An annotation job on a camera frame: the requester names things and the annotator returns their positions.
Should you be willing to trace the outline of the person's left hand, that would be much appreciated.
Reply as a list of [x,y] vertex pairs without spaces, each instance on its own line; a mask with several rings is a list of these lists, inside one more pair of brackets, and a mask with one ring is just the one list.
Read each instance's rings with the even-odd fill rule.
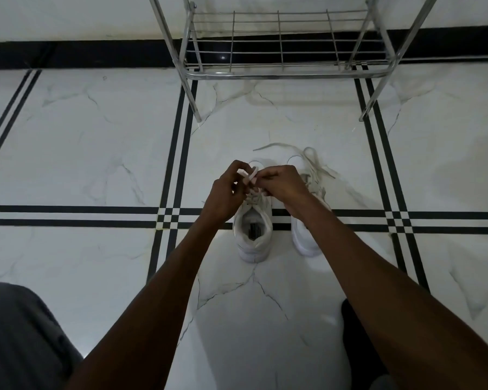
[[243,176],[233,174],[231,163],[214,181],[198,221],[206,227],[218,229],[235,215],[248,191],[248,187],[243,183]]

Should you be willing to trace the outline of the person's right hand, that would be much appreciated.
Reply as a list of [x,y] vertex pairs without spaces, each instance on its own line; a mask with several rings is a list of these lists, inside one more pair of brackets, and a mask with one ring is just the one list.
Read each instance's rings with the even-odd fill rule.
[[293,165],[277,166],[277,177],[257,180],[255,185],[283,203],[291,216],[301,220],[303,211],[313,202],[313,196]]

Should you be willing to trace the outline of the white shoelace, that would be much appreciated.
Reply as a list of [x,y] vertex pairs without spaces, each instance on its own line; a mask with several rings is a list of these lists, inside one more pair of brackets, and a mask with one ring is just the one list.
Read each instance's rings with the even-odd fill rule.
[[248,187],[249,191],[246,194],[242,205],[247,205],[249,207],[261,207],[266,209],[271,205],[269,196],[266,195],[265,191],[258,188],[255,185],[257,173],[264,168],[260,162],[252,162],[250,167],[252,168],[251,173],[247,173],[244,170],[239,170],[239,174],[243,176],[243,183]]
[[320,162],[317,151],[313,147],[306,147],[302,150],[291,144],[274,142],[253,149],[253,151],[261,151],[271,147],[290,149],[292,156],[288,158],[287,164],[296,168],[306,187],[313,195],[325,196],[326,190],[322,183],[322,178],[326,176],[336,179],[337,173]]

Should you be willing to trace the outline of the person's right forearm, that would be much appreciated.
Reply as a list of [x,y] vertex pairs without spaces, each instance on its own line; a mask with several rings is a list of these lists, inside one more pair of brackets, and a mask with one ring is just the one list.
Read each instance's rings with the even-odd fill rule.
[[308,227],[379,356],[406,390],[488,390],[488,345],[332,212]]

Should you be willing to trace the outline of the person's left forearm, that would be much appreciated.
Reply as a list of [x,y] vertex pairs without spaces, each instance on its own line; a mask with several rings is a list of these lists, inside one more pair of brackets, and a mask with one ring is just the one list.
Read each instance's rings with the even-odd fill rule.
[[195,278],[225,222],[198,217],[64,390],[164,390]]

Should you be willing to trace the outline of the loose white shoelace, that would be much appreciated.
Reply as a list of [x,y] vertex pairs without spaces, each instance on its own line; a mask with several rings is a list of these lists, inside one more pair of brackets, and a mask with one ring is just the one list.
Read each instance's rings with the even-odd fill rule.
[[325,196],[326,190],[322,183],[322,178],[326,176],[336,179],[337,173],[320,162],[317,151],[313,147],[306,147],[302,150],[291,144],[274,142],[253,149],[253,151],[261,151],[271,147],[290,149],[292,156],[288,158],[287,164],[296,168],[306,187],[313,195]]

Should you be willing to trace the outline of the white sneaker with tied-up lace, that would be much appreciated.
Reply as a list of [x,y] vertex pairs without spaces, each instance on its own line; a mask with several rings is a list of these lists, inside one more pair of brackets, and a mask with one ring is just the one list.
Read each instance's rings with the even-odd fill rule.
[[272,199],[261,189],[250,192],[233,221],[237,251],[245,262],[258,264],[267,259],[272,245]]

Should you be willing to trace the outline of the white sneaker with loose lace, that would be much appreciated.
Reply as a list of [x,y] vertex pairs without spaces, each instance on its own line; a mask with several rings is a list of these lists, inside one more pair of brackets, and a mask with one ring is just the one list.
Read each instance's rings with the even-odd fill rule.
[[[320,211],[323,209],[325,209],[327,212],[332,211],[329,204],[326,202],[326,194],[324,197],[313,194],[312,196],[316,201],[318,201]],[[308,224],[313,217],[314,214],[307,209],[303,211],[303,218],[301,220],[293,216],[291,217],[291,234],[293,244],[297,251],[304,257],[315,257],[321,254],[321,249],[319,248],[318,243],[315,241],[313,234],[308,227]]]

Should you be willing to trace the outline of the chrome metal shoe rack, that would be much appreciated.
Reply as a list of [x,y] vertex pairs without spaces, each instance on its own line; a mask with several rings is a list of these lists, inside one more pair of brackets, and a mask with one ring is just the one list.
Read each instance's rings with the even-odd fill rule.
[[190,83],[201,80],[378,79],[361,105],[360,121],[371,112],[402,62],[437,0],[424,0],[417,16],[394,46],[379,9],[365,0],[352,9],[301,11],[209,11],[182,0],[185,23],[179,47],[159,0],[149,0],[190,110],[202,116]]

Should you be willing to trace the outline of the person's grey trouser leg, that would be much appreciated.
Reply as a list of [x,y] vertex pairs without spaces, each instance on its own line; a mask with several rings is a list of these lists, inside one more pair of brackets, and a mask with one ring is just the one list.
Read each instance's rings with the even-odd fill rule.
[[0,390],[62,390],[83,360],[37,294],[0,282]]

